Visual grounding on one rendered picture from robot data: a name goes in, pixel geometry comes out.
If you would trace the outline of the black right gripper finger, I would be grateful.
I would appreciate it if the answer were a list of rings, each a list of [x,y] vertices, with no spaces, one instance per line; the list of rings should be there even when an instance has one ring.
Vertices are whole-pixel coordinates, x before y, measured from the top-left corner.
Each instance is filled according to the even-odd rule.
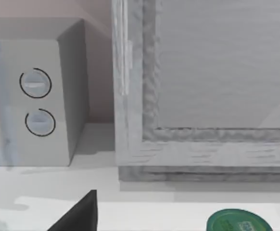
[[[97,190],[90,190],[47,231],[97,231]]]

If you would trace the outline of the green can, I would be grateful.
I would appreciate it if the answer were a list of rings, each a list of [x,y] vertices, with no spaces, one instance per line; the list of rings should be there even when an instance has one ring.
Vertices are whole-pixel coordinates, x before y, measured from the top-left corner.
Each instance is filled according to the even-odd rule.
[[[222,209],[206,222],[206,231],[273,231],[259,215],[242,209]]]

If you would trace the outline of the round microwave knob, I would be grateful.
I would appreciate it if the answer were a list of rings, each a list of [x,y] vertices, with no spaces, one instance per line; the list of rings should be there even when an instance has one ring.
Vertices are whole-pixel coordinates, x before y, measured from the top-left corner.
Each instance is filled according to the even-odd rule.
[[[41,99],[50,93],[52,82],[44,70],[33,68],[20,75],[19,86],[28,97]]]
[[[49,111],[39,108],[26,114],[25,126],[31,134],[47,137],[55,131],[56,121]]]

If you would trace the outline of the grey cabinet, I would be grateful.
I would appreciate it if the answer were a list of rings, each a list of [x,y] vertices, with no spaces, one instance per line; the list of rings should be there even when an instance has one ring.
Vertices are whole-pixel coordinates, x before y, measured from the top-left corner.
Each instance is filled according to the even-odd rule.
[[[112,0],[122,181],[280,182],[280,0]]]

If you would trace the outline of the pale microwave oven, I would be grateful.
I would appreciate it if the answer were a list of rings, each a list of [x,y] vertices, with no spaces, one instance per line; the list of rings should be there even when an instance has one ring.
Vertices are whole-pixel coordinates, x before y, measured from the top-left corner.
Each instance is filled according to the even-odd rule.
[[[85,23],[0,18],[0,167],[71,163],[89,114]]]

